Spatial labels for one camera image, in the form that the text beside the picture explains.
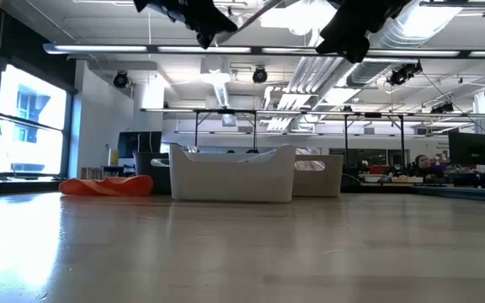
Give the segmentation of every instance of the white ceiling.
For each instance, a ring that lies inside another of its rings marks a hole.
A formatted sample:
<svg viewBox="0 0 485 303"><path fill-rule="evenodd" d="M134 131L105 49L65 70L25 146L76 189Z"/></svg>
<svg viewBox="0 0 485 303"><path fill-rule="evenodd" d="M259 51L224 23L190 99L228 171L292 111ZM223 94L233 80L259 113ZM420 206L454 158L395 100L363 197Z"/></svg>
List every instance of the white ceiling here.
<svg viewBox="0 0 485 303"><path fill-rule="evenodd" d="M260 0L246 1L251 13ZM181 23L171 23L154 11L137 13L133 7L112 4L75 3L73 0L13 0L4 2L3 8L47 39L56 43L90 44L182 44L196 45L195 33ZM236 35L229 45L305 45L307 36L297 36L288 29L262 28L259 22ZM435 48L485 48L485 19L482 17L456 17L424 47ZM155 61L174 83L177 98L203 99L213 94L212 86L200 82L200 56L102 56L104 61ZM229 82L230 94L263 95L264 85L252 84L252 72L257 65L264 65L269 81L289 81L299 58L278 56L234 56L229 58L232 69L237 70L237 82ZM424 72L444 93L454 92L456 102L462 107L471 106L471 92L482 88L458 84L458 75L464 82L485 80L485 61L476 60L424 60ZM424 77L417 77L392 94L378 89L363 90L354 104L356 109L413 109L422 102L440 96Z"/></svg>

